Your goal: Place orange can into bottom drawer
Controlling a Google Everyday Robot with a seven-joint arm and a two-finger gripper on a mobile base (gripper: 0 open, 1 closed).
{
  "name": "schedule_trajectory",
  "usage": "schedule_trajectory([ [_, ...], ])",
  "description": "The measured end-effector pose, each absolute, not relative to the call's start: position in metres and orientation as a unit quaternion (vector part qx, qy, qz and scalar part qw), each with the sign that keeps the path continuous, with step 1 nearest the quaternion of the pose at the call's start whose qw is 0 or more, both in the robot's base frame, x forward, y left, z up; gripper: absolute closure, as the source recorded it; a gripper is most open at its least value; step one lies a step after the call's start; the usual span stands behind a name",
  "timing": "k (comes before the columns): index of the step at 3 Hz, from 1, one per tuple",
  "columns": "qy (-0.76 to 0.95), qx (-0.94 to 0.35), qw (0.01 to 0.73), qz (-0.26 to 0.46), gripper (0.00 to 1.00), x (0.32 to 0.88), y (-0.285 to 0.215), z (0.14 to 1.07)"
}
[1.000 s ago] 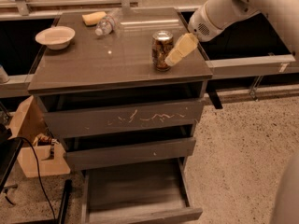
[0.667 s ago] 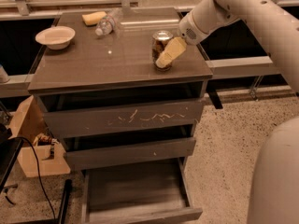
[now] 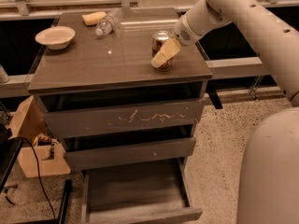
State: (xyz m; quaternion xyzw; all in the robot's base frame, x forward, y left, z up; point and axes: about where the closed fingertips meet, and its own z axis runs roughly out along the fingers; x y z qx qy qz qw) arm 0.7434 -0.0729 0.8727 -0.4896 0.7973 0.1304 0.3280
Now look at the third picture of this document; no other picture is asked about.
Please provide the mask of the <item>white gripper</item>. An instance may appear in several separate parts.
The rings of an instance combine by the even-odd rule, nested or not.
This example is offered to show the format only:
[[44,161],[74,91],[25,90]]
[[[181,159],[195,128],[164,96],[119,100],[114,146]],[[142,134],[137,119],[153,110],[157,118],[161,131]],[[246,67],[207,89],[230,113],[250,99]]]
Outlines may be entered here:
[[175,38],[165,40],[159,50],[153,55],[151,65],[154,68],[169,68],[173,57],[180,52],[181,45],[190,46],[201,39],[201,36],[196,34],[188,24],[186,15],[181,16],[176,21],[173,28],[173,36]]

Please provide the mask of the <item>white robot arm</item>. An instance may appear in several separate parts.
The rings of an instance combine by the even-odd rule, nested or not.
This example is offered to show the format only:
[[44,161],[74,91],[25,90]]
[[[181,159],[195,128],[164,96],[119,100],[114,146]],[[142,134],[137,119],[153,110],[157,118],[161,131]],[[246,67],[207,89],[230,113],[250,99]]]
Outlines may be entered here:
[[161,68],[182,46],[233,22],[258,53],[292,108],[265,119],[241,165],[237,224],[299,224],[299,33],[257,0],[199,0],[154,53]]

